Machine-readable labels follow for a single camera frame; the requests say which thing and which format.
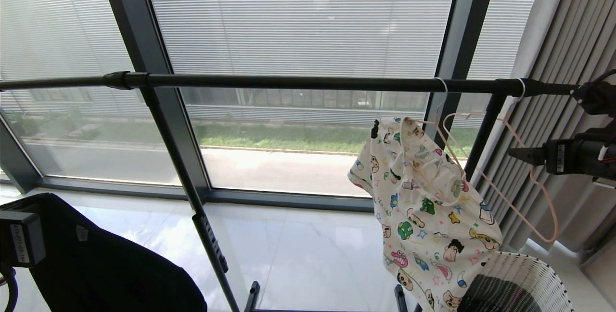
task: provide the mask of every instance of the cable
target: cable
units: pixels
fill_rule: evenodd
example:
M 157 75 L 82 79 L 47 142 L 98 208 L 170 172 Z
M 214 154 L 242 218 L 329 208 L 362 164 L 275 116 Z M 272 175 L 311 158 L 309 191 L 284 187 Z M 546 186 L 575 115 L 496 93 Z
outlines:
M 4 263 L 0 263 L 0 274 L 4 276 L 6 285 L 9 288 L 9 301 L 6 304 L 4 312 L 15 311 L 17 306 L 17 279 L 15 279 L 15 270 Z

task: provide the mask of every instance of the cartoon print shirt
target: cartoon print shirt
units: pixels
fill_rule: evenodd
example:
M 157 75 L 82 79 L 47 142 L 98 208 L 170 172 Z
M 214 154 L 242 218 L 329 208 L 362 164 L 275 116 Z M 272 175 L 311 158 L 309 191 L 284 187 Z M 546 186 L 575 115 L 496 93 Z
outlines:
M 455 311 L 502 243 L 490 209 L 458 165 L 412 119 L 382 118 L 348 179 L 372 195 L 387 270 L 423 311 Z

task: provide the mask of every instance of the curtain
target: curtain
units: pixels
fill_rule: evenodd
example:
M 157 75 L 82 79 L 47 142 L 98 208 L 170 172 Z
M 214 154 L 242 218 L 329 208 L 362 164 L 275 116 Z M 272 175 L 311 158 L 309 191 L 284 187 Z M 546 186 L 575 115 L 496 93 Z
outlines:
M 536 0 L 526 24 L 511 77 L 530 77 L 548 83 L 583 84 L 616 67 L 615 0 Z M 506 112 L 509 100 L 503 112 Z M 572 137 L 577 132 L 607 123 L 603 116 L 586 115 L 570 97 L 541 95 L 519 102 L 511 125 L 528 147 L 540 147 L 549 139 Z M 480 168 L 526 216 L 542 235 L 553 233 L 552 216 L 546 199 L 528 178 L 529 166 L 507 156 L 517 147 L 513 136 L 495 126 L 480 160 Z M 501 197 L 484 183 L 477 185 L 491 207 L 504 235 L 504 245 L 521 248 L 528 238 L 548 248 Z M 613 194 L 591 183 L 590 176 L 550 176 L 538 167 L 537 180 L 546 185 L 559 216 L 559 241 L 572 251 L 585 246 L 589 235 L 602 226 L 616 206 Z

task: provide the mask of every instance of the woven basket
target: woven basket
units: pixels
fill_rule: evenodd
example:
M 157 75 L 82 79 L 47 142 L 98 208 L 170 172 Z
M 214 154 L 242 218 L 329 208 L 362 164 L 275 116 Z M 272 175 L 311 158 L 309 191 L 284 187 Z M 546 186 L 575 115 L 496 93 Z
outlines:
M 567 290 L 541 260 L 497 252 L 469 287 L 458 312 L 572 312 Z

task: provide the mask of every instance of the white tile floor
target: white tile floor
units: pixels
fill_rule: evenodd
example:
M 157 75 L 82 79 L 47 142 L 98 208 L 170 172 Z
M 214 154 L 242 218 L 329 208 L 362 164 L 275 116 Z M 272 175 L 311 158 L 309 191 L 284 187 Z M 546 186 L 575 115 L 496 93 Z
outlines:
M 56 192 L 90 220 L 182 266 L 210 311 L 228 311 L 191 221 L 187 202 Z M 0 185 L 0 204 L 20 198 Z M 240 309 L 253 281 L 257 307 L 268 309 L 394 312 L 396 280 L 381 266 L 381 226 L 372 215 L 239 205 L 207 205 L 207 215 L 230 270 Z M 578 311 L 613 311 L 561 246 L 550 252 L 531 242 L 522 250 L 549 263 Z M 18 270 L 18 312 L 48 311 L 27 270 Z M 0 288 L 0 308 L 7 289 Z M 407 295 L 410 311 L 414 301 Z

